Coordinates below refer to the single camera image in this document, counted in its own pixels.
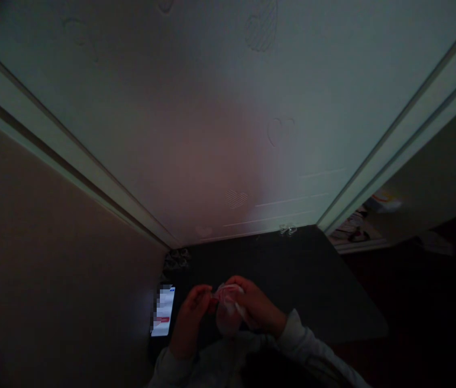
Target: bright phone light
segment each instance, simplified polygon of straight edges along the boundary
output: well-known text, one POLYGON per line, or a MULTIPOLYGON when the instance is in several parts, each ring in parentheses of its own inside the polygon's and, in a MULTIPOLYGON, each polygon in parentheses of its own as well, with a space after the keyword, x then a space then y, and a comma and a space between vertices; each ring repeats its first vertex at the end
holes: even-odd
POLYGON ((161 289, 156 300, 156 311, 152 320, 151 337, 162 337, 169 335, 170 317, 172 316, 172 305, 174 304, 175 287, 161 289))

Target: beige wall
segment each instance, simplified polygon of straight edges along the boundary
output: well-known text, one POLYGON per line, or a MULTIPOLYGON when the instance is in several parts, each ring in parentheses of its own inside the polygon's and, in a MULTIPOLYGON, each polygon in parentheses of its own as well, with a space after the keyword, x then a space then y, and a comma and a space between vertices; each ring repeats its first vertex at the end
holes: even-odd
POLYGON ((456 217, 456 117, 384 187, 403 206, 369 221, 393 244, 456 217))
POLYGON ((140 386, 165 248, 0 132, 0 386, 140 386))

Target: wall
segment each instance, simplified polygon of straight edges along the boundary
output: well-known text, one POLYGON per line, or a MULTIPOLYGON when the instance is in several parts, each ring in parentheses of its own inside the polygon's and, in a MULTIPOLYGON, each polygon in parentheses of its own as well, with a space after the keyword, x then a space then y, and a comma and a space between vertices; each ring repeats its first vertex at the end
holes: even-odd
POLYGON ((456 217, 456 117, 384 187, 403 200, 403 207, 371 214, 369 220, 391 243, 456 217))
POLYGON ((0 2, 0 63, 183 246, 316 224, 455 41, 456 0, 0 2))
POLYGON ((141 386, 164 253, 0 132, 0 386, 141 386))

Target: striped heart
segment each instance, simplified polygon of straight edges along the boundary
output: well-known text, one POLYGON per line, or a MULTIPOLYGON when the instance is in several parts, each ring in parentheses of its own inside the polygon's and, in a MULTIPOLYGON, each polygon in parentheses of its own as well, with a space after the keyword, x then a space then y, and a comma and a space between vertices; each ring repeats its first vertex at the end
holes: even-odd
POLYGON ((237 193, 235 190, 226 191, 225 197, 228 206, 232 209, 242 206, 248 200, 248 195, 246 193, 237 193))

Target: hand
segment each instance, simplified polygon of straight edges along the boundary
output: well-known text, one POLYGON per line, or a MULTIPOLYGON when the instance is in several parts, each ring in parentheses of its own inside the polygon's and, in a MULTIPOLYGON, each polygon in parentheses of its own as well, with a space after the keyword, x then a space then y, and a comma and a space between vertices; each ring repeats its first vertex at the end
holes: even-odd
POLYGON ((208 309, 211 291, 211 286, 195 286, 181 305, 169 345, 176 359, 190 359, 195 355, 199 323, 208 309))
POLYGON ((251 280, 232 276, 227 282, 238 284, 245 294, 237 294, 235 301, 245 307, 253 320, 267 333, 278 339, 287 324, 287 316, 280 311, 251 280))

